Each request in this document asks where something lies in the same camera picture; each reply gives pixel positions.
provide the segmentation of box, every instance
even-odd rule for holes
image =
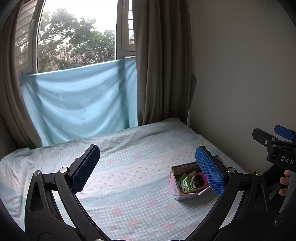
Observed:
[[[227,167],[226,164],[222,161],[220,156],[214,156],[214,157],[219,159],[223,163],[223,165]],[[171,167],[169,184],[172,189],[173,196],[177,201],[198,197],[211,190],[210,185],[206,185],[201,188],[194,189],[188,192],[182,192],[182,190],[177,184],[177,180],[182,174],[189,173],[190,171],[193,171],[193,170],[201,171],[196,161]]]

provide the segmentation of metal screw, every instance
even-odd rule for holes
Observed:
[[[232,174],[235,173],[235,169],[233,167],[228,168],[227,171]]]
[[[261,177],[262,176],[262,172],[256,171],[256,176]]]
[[[40,171],[34,171],[33,175],[38,176],[40,174]]]
[[[68,168],[67,167],[62,167],[59,171],[61,173],[65,173],[66,171],[68,171]]]

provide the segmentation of textured blue pad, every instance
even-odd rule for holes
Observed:
[[[225,189],[224,178],[201,147],[196,148],[195,160],[214,193],[222,195]]]
[[[276,125],[274,127],[274,132],[275,132],[275,134],[278,134],[279,136],[282,136],[283,138],[290,140],[290,141],[292,141],[294,138],[294,135],[290,130],[288,130],[287,128],[284,128],[280,125]]]
[[[100,148],[95,146],[83,160],[72,177],[72,192],[81,192],[96,164],[100,160]]]

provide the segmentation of mattress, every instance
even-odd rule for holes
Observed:
[[[26,195],[35,170],[57,172],[96,144],[101,158],[82,192],[76,196],[100,229],[113,240],[183,240],[204,219],[218,195],[176,201],[169,186],[171,166],[194,161],[204,145],[230,167],[234,161],[177,118],[112,134],[30,150],[19,149],[0,161],[0,198],[24,230]],[[64,221],[72,225],[54,192]],[[231,222],[242,192],[222,226]]]

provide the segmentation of green foliage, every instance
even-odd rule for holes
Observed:
[[[43,11],[38,39],[38,71],[48,72],[115,59],[114,30],[99,32],[96,19],[78,22],[66,9]]]

